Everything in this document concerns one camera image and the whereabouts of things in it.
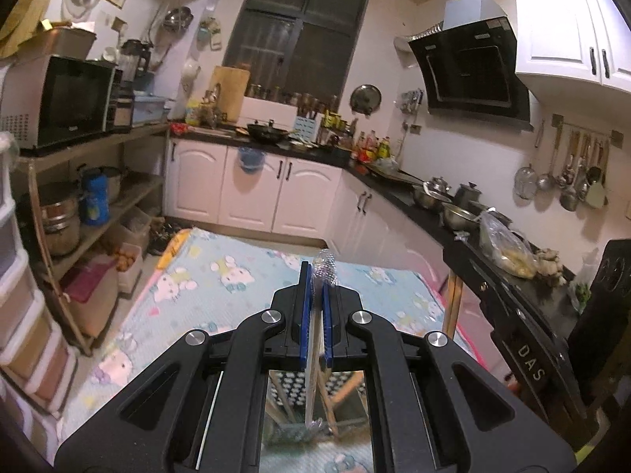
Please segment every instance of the black pan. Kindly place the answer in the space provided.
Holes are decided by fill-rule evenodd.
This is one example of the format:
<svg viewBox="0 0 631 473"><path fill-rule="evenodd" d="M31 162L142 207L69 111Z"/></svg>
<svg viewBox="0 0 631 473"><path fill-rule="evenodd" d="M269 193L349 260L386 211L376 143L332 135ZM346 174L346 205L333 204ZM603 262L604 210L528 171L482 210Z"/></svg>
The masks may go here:
<svg viewBox="0 0 631 473"><path fill-rule="evenodd" d="M291 133L291 131L274 128L274 121L270 121L267 125L254 121L254 124L248 124L247 132L254 140L261 143L279 143Z"/></svg>

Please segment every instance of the window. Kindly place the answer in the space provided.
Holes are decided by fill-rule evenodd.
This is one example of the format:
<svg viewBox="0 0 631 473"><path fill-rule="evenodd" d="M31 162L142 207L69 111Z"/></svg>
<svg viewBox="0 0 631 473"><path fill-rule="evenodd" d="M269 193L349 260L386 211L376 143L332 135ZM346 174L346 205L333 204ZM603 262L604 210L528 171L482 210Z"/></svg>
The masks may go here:
<svg viewBox="0 0 631 473"><path fill-rule="evenodd" d="M263 90L340 96L366 0L247 0L224 65Z"/></svg>

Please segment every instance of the mattress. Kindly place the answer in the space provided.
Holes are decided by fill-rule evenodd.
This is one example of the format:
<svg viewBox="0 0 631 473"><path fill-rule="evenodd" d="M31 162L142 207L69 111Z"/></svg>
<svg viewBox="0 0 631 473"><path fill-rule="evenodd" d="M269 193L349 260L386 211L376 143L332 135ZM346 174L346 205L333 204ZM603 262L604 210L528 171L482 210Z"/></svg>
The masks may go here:
<svg viewBox="0 0 631 473"><path fill-rule="evenodd" d="M159 263L116 338L97 350L98 366L66 404L58 426L61 441L187 331L235 329L248 316L269 308L277 290L296 284L302 261L311 260L197 228L171 254L172 259L163 257ZM338 282L356 290L365 309L398 330L422 336L441 329L442 300L419 274L342 262L336 267ZM454 340L478 359L460 330ZM346 444L323 443L322 450L312 453L300 459L294 452L262 455L261 471L363 471L360 464L372 471L367 436L355 435Z"/></svg>

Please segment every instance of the metal screw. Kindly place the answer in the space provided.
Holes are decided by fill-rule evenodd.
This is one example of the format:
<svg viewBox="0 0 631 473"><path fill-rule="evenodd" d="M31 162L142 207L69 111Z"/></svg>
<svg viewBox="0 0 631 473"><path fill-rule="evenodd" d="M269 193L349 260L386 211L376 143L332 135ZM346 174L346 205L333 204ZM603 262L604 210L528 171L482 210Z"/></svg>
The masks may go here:
<svg viewBox="0 0 631 473"><path fill-rule="evenodd" d="M206 334L201 330L192 330L186 335L186 342L192 347L201 345L206 341Z"/></svg>
<svg viewBox="0 0 631 473"><path fill-rule="evenodd" d="M261 320L266 324L275 324L279 322L282 318L280 311L276 311L275 309L268 309L267 311L263 311L261 315Z"/></svg>
<svg viewBox="0 0 631 473"><path fill-rule="evenodd" d="M427 335L427 341L434 347L444 347L447 344L447 336L435 330Z"/></svg>
<svg viewBox="0 0 631 473"><path fill-rule="evenodd" d="M372 315L368 311L355 311L352 318L356 324L368 324L372 320Z"/></svg>

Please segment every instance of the range hood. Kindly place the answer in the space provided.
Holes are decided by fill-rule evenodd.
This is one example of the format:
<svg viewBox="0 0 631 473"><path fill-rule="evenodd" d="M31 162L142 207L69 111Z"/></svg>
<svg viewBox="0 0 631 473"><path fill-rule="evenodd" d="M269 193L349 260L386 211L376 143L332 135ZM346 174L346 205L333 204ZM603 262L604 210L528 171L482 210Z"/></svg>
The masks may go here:
<svg viewBox="0 0 631 473"><path fill-rule="evenodd" d="M493 0L449 0L444 20L400 37L423 72L431 114L532 131L528 89L515 75L517 38Z"/></svg>

